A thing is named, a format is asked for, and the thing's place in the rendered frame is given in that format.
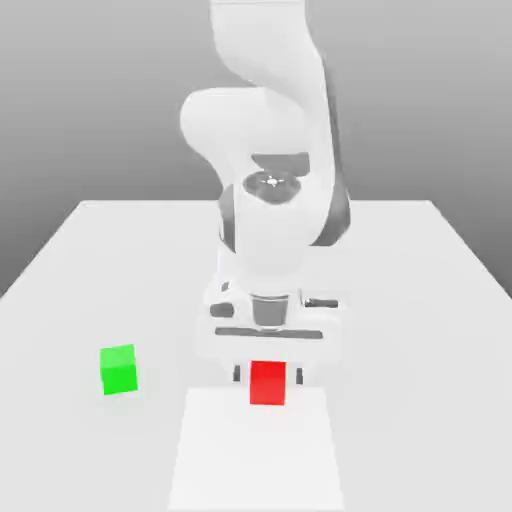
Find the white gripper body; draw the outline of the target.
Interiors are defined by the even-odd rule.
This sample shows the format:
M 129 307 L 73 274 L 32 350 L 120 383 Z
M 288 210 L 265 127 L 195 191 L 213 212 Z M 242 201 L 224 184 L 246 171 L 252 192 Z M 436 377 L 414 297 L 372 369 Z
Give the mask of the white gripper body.
M 342 338 L 343 321 L 336 316 L 307 316 L 274 331 L 203 317 L 196 324 L 195 347 L 201 357 L 222 363 L 272 361 L 305 367 L 338 361 Z

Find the small green cube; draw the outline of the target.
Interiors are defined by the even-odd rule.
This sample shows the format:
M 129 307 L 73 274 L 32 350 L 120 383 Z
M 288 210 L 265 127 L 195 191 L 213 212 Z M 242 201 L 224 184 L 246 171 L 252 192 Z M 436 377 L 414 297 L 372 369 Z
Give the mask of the small green cube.
M 100 349 L 100 376 L 105 395 L 138 390 L 133 344 Z

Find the small red cube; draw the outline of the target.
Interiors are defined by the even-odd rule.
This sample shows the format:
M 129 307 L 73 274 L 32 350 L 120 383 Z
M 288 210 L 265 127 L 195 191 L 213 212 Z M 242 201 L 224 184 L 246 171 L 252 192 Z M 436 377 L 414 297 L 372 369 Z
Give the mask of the small red cube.
M 252 361 L 250 404 L 283 406 L 286 397 L 286 363 Z

